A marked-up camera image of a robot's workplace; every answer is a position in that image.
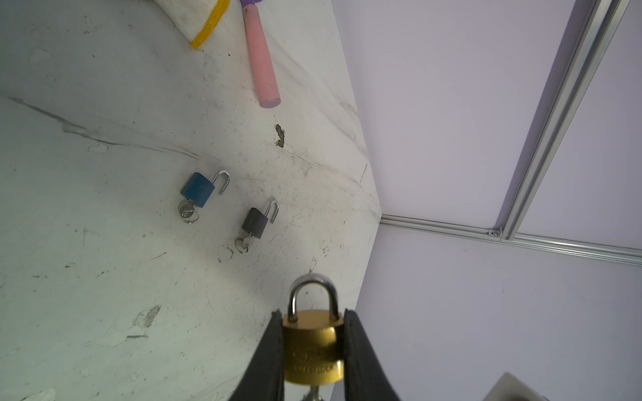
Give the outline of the blue padlock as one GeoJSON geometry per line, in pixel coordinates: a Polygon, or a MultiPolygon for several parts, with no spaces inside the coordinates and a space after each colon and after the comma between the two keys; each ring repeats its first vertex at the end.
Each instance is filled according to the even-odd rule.
{"type": "Polygon", "coordinates": [[[204,207],[216,189],[216,181],[222,176],[226,178],[219,190],[219,194],[222,195],[231,182],[231,176],[227,170],[219,170],[212,179],[208,179],[199,172],[194,172],[182,187],[180,194],[196,207],[204,207]]]}

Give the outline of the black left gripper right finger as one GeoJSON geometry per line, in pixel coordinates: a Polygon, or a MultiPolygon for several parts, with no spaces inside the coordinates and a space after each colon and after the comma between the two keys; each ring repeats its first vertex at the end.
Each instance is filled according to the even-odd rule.
{"type": "Polygon", "coordinates": [[[344,399],[399,401],[354,310],[344,312],[344,399]]]}

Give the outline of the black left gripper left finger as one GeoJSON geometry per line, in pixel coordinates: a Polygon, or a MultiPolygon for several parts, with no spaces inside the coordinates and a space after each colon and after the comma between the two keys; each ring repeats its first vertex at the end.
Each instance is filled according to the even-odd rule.
{"type": "Polygon", "coordinates": [[[283,316],[272,312],[249,366],[231,401],[284,401],[283,316]]]}

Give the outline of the brass padlock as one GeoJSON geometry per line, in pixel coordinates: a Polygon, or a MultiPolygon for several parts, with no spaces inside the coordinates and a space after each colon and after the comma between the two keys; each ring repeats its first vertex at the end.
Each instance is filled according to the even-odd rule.
{"type": "Polygon", "coordinates": [[[290,288],[288,312],[283,320],[284,379],[294,384],[323,386],[344,379],[340,334],[344,327],[338,293],[332,281],[321,274],[299,277],[290,288]],[[298,309],[299,292],[318,285],[327,292],[326,309],[298,309]]]}

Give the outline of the black padlock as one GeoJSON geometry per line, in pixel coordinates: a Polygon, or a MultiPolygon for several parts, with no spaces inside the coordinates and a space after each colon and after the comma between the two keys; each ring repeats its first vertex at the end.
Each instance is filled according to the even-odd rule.
{"type": "Polygon", "coordinates": [[[247,217],[242,224],[242,230],[250,237],[260,239],[268,223],[274,223],[279,213],[280,204],[276,199],[272,199],[267,205],[265,212],[253,207],[250,209],[247,217]]]}

